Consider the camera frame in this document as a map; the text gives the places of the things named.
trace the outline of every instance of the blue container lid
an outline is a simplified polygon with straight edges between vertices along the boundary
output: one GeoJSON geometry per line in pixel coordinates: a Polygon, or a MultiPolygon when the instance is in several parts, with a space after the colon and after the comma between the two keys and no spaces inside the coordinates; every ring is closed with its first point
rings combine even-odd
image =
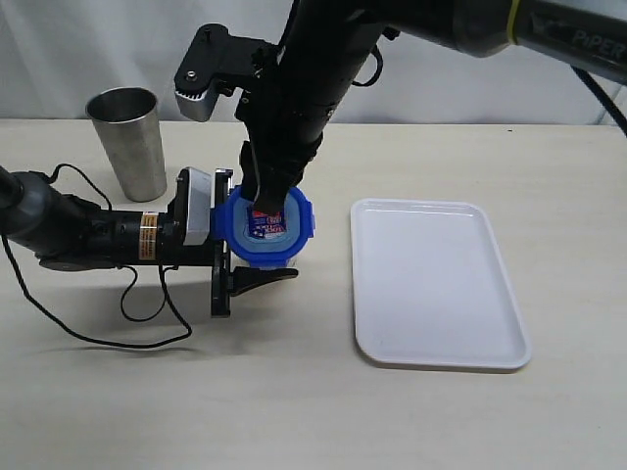
{"type": "Polygon", "coordinates": [[[252,205],[241,197],[241,188],[235,188],[226,203],[214,209],[213,237],[225,240],[252,267],[287,266],[314,236],[312,203],[300,189],[292,188],[276,216],[253,211],[252,205]]]}

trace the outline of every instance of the white tray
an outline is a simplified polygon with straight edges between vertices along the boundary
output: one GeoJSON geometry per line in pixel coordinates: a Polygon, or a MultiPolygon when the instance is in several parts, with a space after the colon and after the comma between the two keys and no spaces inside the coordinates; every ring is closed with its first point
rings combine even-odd
{"type": "Polygon", "coordinates": [[[516,370],[531,349],[486,214],[366,199],[351,210],[355,332],[381,364],[516,370]]]}

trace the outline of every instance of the black cable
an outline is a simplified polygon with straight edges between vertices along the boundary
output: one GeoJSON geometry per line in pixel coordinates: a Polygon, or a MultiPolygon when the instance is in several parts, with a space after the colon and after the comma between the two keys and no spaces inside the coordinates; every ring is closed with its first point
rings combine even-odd
{"type": "Polygon", "coordinates": [[[162,291],[164,292],[164,299],[165,299],[166,303],[168,304],[169,308],[171,309],[172,314],[174,315],[174,317],[176,317],[176,319],[185,328],[185,330],[187,330],[185,333],[183,333],[180,336],[169,338],[167,340],[162,340],[162,341],[159,341],[157,343],[149,343],[149,344],[145,344],[145,345],[134,345],[134,344],[128,344],[128,343],[120,343],[120,342],[116,342],[116,341],[99,340],[99,339],[95,339],[95,338],[89,338],[87,336],[81,335],[80,333],[76,333],[75,331],[73,331],[73,329],[71,329],[68,325],[66,325],[60,318],[58,318],[55,315],[53,315],[48,309],[46,309],[45,306],[40,304],[30,294],[30,291],[28,290],[28,287],[26,286],[26,283],[24,281],[24,277],[22,276],[22,271],[20,270],[20,266],[18,265],[18,262],[17,262],[15,256],[13,255],[13,252],[11,250],[11,246],[9,245],[9,240],[8,240],[6,234],[4,233],[4,231],[2,231],[2,233],[0,233],[0,237],[2,237],[2,245],[4,247],[4,252],[7,255],[7,259],[9,260],[9,263],[13,267],[13,270],[14,270],[14,272],[16,274],[16,278],[18,279],[18,284],[20,284],[20,288],[22,289],[24,297],[31,304],[33,304],[35,307],[37,307],[37,309],[39,311],[41,311],[44,315],[46,315],[48,317],[48,319],[54,321],[57,325],[59,325],[59,327],[61,327],[62,330],[64,330],[69,335],[77,338],[78,340],[81,340],[81,341],[84,341],[84,342],[87,342],[87,343],[92,343],[94,345],[109,346],[109,347],[113,347],[113,348],[124,348],[124,349],[128,349],[128,350],[152,350],[154,348],[160,348],[162,346],[169,345],[169,344],[177,342],[177,341],[185,340],[185,339],[189,338],[192,335],[192,328],[191,328],[191,326],[189,325],[189,323],[187,323],[187,321],[185,321],[185,319],[178,312],[178,310],[176,309],[176,306],[174,305],[171,297],[169,296],[168,285],[166,284],[166,272],[164,271],[164,267],[161,264],[159,265],[159,281],[161,283],[162,291]]]}
{"type": "Polygon", "coordinates": [[[292,31],[292,26],[294,25],[294,21],[296,20],[296,12],[298,11],[298,7],[300,4],[300,0],[292,1],[292,8],[290,8],[290,14],[287,17],[287,23],[285,24],[285,28],[283,29],[283,33],[281,34],[281,38],[278,40],[278,50],[281,51],[285,47],[285,43],[287,42],[287,38],[292,31]]]}
{"type": "Polygon", "coordinates": [[[379,46],[375,44],[374,48],[372,49],[371,54],[376,59],[376,71],[374,72],[374,75],[369,81],[365,83],[359,83],[358,81],[354,81],[353,85],[360,86],[360,87],[368,87],[368,86],[372,86],[374,83],[379,81],[379,78],[381,77],[381,73],[383,73],[383,55],[381,54],[381,51],[379,50],[379,46]]]}
{"type": "Polygon", "coordinates": [[[37,171],[36,173],[41,176],[46,183],[48,184],[54,184],[57,182],[57,179],[59,179],[59,173],[61,172],[62,168],[71,168],[74,171],[76,171],[78,174],[80,174],[80,176],[82,176],[82,178],[87,182],[87,184],[89,186],[91,186],[91,188],[98,193],[98,195],[100,197],[102,197],[102,199],[104,199],[107,202],[107,209],[109,212],[111,212],[113,210],[113,205],[111,204],[111,200],[107,197],[107,195],[98,188],[98,186],[96,186],[93,181],[91,181],[91,179],[89,179],[89,177],[83,172],[82,169],[74,166],[73,164],[58,164],[57,167],[55,167],[54,171],[52,172],[52,174],[50,176],[48,176],[45,173],[41,173],[39,171],[37,171]]]}
{"type": "Polygon", "coordinates": [[[592,78],[589,73],[587,73],[585,70],[577,69],[576,67],[573,67],[572,69],[577,74],[579,79],[584,82],[588,89],[593,92],[593,94],[601,102],[601,104],[612,117],[612,119],[614,119],[616,124],[618,124],[620,130],[623,131],[625,137],[627,137],[627,117],[622,114],[620,109],[618,109],[618,107],[609,97],[609,95],[605,93],[605,90],[601,88],[601,86],[597,83],[596,80],[592,78]]]}
{"type": "MultiPolygon", "coordinates": [[[[166,306],[166,297],[165,296],[164,296],[164,300],[161,302],[161,306],[159,307],[159,309],[155,313],[150,315],[150,316],[147,316],[145,318],[135,318],[134,316],[130,316],[126,312],[126,308],[124,308],[124,301],[126,300],[126,296],[130,293],[132,288],[135,287],[135,284],[137,284],[137,279],[139,279],[139,274],[137,273],[137,269],[135,269],[133,266],[123,265],[123,266],[120,266],[120,268],[121,269],[128,269],[128,270],[130,270],[133,273],[133,280],[130,281],[130,284],[124,290],[124,292],[122,293],[122,295],[120,297],[121,316],[123,316],[128,321],[132,321],[133,323],[143,323],[143,322],[150,321],[150,320],[156,318],[157,315],[159,315],[163,311],[164,307],[166,306]]],[[[172,271],[173,269],[174,269],[174,267],[168,267],[168,268],[166,268],[165,272],[172,271]]]]}

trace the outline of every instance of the stainless steel cup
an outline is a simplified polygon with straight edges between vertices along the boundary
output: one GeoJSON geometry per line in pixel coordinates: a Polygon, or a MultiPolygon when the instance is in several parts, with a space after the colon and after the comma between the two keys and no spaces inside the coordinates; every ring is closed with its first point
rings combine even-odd
{"type": "Polygon", "coordinates": [[[146,202],[168,187],[157,97],[143,88],[115,88],[92,98],[87,115],[125,196],[146,202]]]}

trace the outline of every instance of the light wooden table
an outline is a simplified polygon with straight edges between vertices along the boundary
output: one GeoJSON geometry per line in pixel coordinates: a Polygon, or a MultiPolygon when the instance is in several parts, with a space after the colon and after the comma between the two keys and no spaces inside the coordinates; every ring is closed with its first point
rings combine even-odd
{"type": "MultiPolygon", "coordinates": [[[[237,166],[238,124],[165,123],[169,177],[237,166]]],[[[82,167],[127,205],[86,121],[0,121],[2,165],[82,167]]],[[[77,177],[59,187],[97,201],[77,177]]],[[[331,125],[302,185],[317,215],[301,276],[210,320],[208,269],[171,277],[194,327],[163,352],[90,348],[0,267],[0,468],[623,469],[627,465],[627,142],[614,129],[331,125]],[[490,216],[534,357],[513,375],[383,370],[353,345],[349,208],[468,201],[490,216]]],[[[179,332],[121,320],[127,272],[40,269],[31,290],[110,339],[179,332]]],[[[160,301],[142,269],[130,308],[160,301]]]]}

